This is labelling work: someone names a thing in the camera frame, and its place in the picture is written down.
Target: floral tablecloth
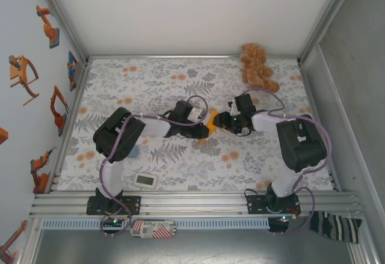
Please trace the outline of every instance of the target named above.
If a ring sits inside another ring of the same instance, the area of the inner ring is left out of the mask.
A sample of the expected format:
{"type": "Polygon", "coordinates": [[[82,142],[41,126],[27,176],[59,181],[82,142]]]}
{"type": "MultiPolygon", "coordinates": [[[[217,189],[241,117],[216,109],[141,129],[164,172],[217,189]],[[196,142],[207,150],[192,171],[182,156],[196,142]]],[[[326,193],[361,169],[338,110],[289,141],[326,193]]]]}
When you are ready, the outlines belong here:
{"type": "MultiPolygon", "coordinates": [[[[277,95],[288,114],[311,114],[295,59],[272,59],[273,79],[280,84],[277,95]]],[[[59,190],[94,190],[99,184],[103,159],[95,151],[95,130],[120,106],[132,113],[157,115],[174,108],[181,99],[198,94],[209,111],[228,111],[234,96],[248,88],[242,82],[241,63],[234,58],[137,58],[94,60],[61,171],[59,190]]],[[[251,92],[257,109],[278,106],[263,92],[251,92]]],[[[199,99],[194,105],[203,106],[199,99]]],[[[262,132],[247,137],[217,129],[204,144],[178,137],[140,137],[139,154],[126,159],[125,190],[133,185],[136,172],[156,174],[157,189],[166,191],[243,191],[265,189],[284,167],[278,139],[262,132]]],[[[332,189],[327,170],[306,176],[302,185],[332,189]]]]}

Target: digital display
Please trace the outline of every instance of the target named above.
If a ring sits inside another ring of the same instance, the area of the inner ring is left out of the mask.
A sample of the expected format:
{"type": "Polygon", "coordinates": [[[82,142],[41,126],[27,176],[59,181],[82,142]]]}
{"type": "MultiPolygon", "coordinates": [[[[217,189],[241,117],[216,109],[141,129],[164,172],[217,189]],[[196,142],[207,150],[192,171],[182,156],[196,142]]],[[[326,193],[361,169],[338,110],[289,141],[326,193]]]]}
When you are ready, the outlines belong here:
{"type": "Polygon", "coordinates": [[[152,186],[154,178],[138,176],[137,183],[152,186]]]}

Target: black mounting plate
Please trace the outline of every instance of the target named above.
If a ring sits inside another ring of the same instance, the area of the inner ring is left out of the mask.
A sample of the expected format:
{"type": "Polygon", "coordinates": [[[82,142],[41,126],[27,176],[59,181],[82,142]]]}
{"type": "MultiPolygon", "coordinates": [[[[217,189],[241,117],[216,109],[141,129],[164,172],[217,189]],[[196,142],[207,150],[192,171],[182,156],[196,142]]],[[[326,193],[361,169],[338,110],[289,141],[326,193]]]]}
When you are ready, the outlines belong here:
{"type": "Polygon", "coordinates": [[[246,195],[247,211],[249,214],[270,214],[271,217],[274,215],[288,214],[298,215],[301,213],[300,202],[298,196],[291,194],[285,197],[285,206],[279,211],[271,211],[268,209],[266,195],[246,195]]]}
{"type": "MultiPolygon", "coordinates": [[[[131,215],[139,215],[140,213],[140,200],[139,196],[120,196],[118,198],[123,202],[131,212],[131,215]]],[[[91,196],[87,203],[87,215],[106,215],[106,212],[100,208],[100,201],[96,196],[91,196]]],[[[124,209],[121,209],[115,215],[127,215],[124,209]]]]}

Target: floral pattern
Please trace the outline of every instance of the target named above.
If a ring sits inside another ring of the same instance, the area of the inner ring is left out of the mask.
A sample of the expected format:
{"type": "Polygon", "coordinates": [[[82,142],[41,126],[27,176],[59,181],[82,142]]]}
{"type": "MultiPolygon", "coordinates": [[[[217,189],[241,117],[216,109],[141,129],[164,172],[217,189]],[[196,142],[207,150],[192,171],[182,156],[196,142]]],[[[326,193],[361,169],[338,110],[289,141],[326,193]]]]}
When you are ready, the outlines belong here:
{"type": "MultiPolygon", "coordinates": [[[[311,114],[297,62],[272,59],[277,93],[288,114],[311,114]]],[[[163,114],[178,100],[198,94],[209,103],[209,112],[228,111],[228,102],[248,89],[242,82],[242,64],[236,58],[137,58],[94,60],[61,171],[59,190],[94,190],[99,184],[103,156],[95,151],[95,130],[120,106],[132,113],[163,114]]],[[[278,107],[273,97],[251,92],[257,109],[278,107]]],[[[199,99],[192,104],[202,106],[199,99]]],[[[243,191],[265,189],[284,167],[278,139],[262,132],[237,137],[217,129],[199,140],[182,137],[140,137],[139,154],[127,158],[123,169],[125,190],[136,172],[156,174],[158,189],[167,191],[243,191]]],[[[327,170],[308,175],[303,185],[332,189],[327,170]]]]}

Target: striped cloth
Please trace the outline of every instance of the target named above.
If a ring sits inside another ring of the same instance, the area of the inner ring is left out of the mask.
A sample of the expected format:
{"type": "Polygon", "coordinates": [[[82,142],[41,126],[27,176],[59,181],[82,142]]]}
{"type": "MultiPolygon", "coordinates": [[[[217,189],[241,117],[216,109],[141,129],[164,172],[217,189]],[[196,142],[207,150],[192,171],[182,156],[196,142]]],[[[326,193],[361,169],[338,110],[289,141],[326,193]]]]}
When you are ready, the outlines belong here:
{"type": "Polygon", "coordinates": [[[327,212],[315,211],[310,220],[310,229],[330,239],[358,243],[361,223],[361,219],[344,218],[327,212]]]}

